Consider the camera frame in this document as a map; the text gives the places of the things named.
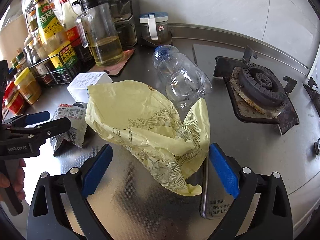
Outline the pale yellow paper bag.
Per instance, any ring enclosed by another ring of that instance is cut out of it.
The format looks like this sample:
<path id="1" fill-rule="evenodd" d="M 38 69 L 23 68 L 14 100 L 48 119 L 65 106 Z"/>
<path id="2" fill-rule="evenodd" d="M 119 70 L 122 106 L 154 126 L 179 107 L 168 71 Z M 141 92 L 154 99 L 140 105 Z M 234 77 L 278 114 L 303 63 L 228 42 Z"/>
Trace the pale yellow paper bag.
<path id="1" fill-rule="evenodd" d="M 198 99 L 184 120 L 174 104 L 145 83 L 125 80 L 87 87 L 85 121 L 102 139 L 126 148 L 164 188 L 182 196 L 202 193 L 186 180 L 208 155 L 210 122 Z"/>

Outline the red lid chili jar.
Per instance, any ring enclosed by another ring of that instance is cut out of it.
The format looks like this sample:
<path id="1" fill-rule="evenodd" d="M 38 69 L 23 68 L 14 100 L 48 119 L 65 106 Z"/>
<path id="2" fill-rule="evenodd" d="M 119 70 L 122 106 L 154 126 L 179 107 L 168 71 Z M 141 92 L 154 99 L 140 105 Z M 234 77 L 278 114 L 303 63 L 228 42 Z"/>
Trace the red lid chili jar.
<path id="1" fill-rule="evenodd" d="M 23 114 L 27 106 L 25 98 L 19 92 L 13 81 L 11 81 L 5 89 L 3 102 L 5 107 L 14 115 Z"/>

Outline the yellow lid sauce jar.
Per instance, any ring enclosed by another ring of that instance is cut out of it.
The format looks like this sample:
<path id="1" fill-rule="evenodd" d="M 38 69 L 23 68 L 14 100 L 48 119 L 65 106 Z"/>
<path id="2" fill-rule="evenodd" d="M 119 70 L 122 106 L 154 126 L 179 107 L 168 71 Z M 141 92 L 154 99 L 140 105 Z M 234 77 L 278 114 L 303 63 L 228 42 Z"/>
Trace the yellow lid sauce jar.
<path id="1" fill-rule="evenodd" d="M 33 105 L 41 96 L 42 90 L 29 68 L 25 68 L 16 77 L 15 86 L 25 98 L 26 102 Z"/>

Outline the white blue carton box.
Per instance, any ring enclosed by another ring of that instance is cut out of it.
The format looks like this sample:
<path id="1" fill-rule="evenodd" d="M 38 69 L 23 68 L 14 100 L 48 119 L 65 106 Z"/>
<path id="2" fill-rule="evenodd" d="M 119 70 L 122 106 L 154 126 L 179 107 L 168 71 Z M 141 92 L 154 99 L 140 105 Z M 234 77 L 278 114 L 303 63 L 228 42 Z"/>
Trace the white blue carton box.
<path id="1" fill-rule="evenodd" d="M 101 83 L 112 83 L 112 79 L 106 72 L 87 72 L 78 74 L 68 85 L 67 90 L 75 102 L 88 103 L 89 92 L 87 87 Z"/>

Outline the red cap sauce bottle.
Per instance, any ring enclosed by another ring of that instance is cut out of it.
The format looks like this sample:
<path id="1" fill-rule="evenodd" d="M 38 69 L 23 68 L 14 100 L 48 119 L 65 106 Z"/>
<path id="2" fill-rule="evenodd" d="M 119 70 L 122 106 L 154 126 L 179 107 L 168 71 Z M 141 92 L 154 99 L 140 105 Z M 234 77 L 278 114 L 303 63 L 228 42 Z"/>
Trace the red cap sauce bottle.
<path id="1" fill-rule="evenodd" d="M 95 61 L 89 47 L 84 48 L 82 46 L 80 34 L 76 26 L 78 14 L 74 11 L 70 0 L 60 0 L 60 4 L 62 9 L 62 25 L 80 62 L 80 72 L 87 72 L 95 65 Z"/>

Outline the gas stove burner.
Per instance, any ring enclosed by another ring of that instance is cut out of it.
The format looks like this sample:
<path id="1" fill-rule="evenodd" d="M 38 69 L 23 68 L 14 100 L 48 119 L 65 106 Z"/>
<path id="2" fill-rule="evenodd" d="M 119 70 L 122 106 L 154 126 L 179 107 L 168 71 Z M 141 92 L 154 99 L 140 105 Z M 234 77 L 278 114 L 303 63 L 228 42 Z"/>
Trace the gas stove burner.
<path id="1" fill-rule="evenodd" d="M 234 114 L 240 121 L 278 125 L 284 135 L 299 124 L 289 97 L 297 81 L 285 76 L 283 86 L 272 70 L 251 62 L 252 57 L 258 58 L 250 46 L 242 59 L 218 56 L 213 76 L 223 78 Z"/>

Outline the glass oil jug black lid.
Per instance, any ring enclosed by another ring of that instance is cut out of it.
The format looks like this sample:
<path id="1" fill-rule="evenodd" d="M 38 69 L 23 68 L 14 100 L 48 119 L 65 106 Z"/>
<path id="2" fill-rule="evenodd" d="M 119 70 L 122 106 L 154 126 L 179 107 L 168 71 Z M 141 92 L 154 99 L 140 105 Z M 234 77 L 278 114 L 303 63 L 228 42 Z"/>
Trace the glass oil jug black lid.
<path id="1" fill-rule="evenodd" d="M 81 14 L 76 26 L 84 48 L 90 47 L 99 67 L 112 66 L 124 56 L 116 27 L 110 12 L 109 0 L 76 0 Z"/>

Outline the dark stacked spice boxes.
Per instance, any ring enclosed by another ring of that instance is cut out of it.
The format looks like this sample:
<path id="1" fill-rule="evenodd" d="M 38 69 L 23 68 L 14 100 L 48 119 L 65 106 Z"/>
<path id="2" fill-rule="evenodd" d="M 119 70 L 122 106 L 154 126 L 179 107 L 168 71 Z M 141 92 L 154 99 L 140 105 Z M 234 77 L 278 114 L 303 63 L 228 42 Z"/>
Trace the dark stacked spice boxes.
<path id="1" fill-rule="evenodd" d="M 123 50 L 140 42 L 140 8 L 138 0 L 110 0 L 111 16 Z"/>

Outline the clear empty plastic bottle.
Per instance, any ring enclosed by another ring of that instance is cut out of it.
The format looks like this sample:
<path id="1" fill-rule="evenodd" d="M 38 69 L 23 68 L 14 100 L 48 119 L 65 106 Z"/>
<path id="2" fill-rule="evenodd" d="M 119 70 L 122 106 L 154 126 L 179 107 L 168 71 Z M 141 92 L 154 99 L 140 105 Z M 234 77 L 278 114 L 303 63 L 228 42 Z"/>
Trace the clear empty plastic bottle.
<path id="1" fill-rule="evenodd" d="M 152 60 L 168 99 L 179 109 L 185 111 L 213 91 L 208 76 L 175 46 L 157 47 Z"/>

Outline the glass jar blue white lid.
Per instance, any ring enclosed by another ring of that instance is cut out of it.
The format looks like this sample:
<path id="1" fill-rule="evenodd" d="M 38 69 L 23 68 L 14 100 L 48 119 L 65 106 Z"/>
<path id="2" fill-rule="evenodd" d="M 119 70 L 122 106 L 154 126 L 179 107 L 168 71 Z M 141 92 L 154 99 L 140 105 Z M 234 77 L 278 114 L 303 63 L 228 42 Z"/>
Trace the glass jar blue white lid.
<path id="1" fill-rule="evenodd" d="M 156 45 L 172 43 L 167 12 L 148 12 L 139 16 L 142 39 Z"/>

